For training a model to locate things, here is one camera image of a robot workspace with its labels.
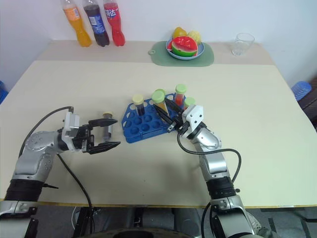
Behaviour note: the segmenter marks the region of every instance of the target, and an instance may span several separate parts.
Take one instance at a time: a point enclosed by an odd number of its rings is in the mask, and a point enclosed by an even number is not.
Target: blue plate
[[[198,50],[197,50],[197,55],[196,56],[191,56],[191,57],[183,57],[183,56],[177,56],[176,54],[174,54],[172,51],[169,51],[167,49],[167,46],[169,45],[169,43],[172,41],[172,39],[170,39],[169,41],[166,42],[166,50],[167,52],[173,56],[174,58],[177,58],[179,60],[193,60],[196,59],[197,57],[201,56],[202,53],[204,52],[205,46],[203,43],[198,45]]]

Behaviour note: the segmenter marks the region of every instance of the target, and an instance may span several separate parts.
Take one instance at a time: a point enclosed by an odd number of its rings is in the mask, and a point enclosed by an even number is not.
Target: beige tabletop
[[[104,111],[113,111],[121,121],[133,94],[149,98],[157,88],[173,92],[176,84],[184,83],[186,95],[204,106],[204,122],[221,137],[223,148],[241,153],[235,187],[241,189],[246,207],[316,205],[317,135],[279,71],[269,62],[216,63],[221,57],[214,52],[215,64],[208,67],[93,60],[96,55],[87,56],[86,61],[61,60],[56,52],[49,59],[44,53],[0,105],[0,198],[4,198],[25,135],[48,112],[72,105],[81,124],[100,118]],[[39,130],[61,128],[64,116],[64,112],[53,115]],[[93,133],[100,140],[101,130]],[[93,204],[175,207],[208,203],[198,157],[178,147],[175,132],[129,144],[117,123],[111,140],[121,144],[105,153],[62,154]],[[235,154],[224,156],[234,174]],[[47,183],[59,189],[43,188],[40,201],[87,203],[58,158]]]

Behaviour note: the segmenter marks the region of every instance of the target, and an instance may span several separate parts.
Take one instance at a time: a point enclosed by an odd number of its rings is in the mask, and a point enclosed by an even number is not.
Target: green cap
[[[192,104],[195,104],[195,99],[194,98],[188,97],[188,98],[185,99],[185,101],[184,101],[184,106],[185,107],[189,107]]]
[[[140,105],[140,104],[143,104],[144,98],[141,94],[135,94],[132,97],[132,101],[135,105]]]
[[[156,90],[153,94],[152,94],[152,100],[155,103],[161,103],[164,101],[165,95],[161,90]]]
[[[166,92],[165,92],[165,90],[164,90],[164,89],[159,88],[159,89],[157,89],[156,91],[162,91],[162,92],[163,92],[163,94],[164,94],[164,96],[166,95]]]
[[[177,84],[176,85],[176,88],[175,88],[176,93],[185,94],[186,90],[187,90],[187,88],[186,88],[185,84]]]

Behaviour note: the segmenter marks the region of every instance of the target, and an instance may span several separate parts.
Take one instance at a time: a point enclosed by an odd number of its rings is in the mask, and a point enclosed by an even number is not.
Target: clear glass cup
[[[248,33],[239,33],[232,45],[231,52],[235,56],[243,55],[253,44],[254,36]]]

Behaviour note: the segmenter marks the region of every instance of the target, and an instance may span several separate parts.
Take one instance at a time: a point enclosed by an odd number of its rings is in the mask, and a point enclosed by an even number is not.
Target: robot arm
[[[171,119],[164,110],[155,106],[162,119],[170,124],[168,131],[177,130],[177,140],[182,149],[188,153],[199,155],[200,167],[211,196],[210,203],[213,214],[211,229],[215,237],[240,238],[254,235],[249,217],[234,189],[226,161],[222,153],[219,153],[233,150],[219,150],[221,140],[214,132],[209,131],[202,122],[204,119],[203,107],[191,105],[183,111],[169,99],[165,99],[165,103],[178,115]],[[197,152],[184,148],[180,143],[180,137],[190,139]]]
[[[116,123],[114,119],[96,119],[79,126],[79,116],[67,112],[63,129],[40,131],[27,138],[22,155],[0,204],[0,237],[35,237],[38,221],[37,201],[42,187],[57,188],[45,183],[56,154],[66,150],[95,154],[112,149],[120,142],[105,142],[97,146],[91,134],[96,126]]]

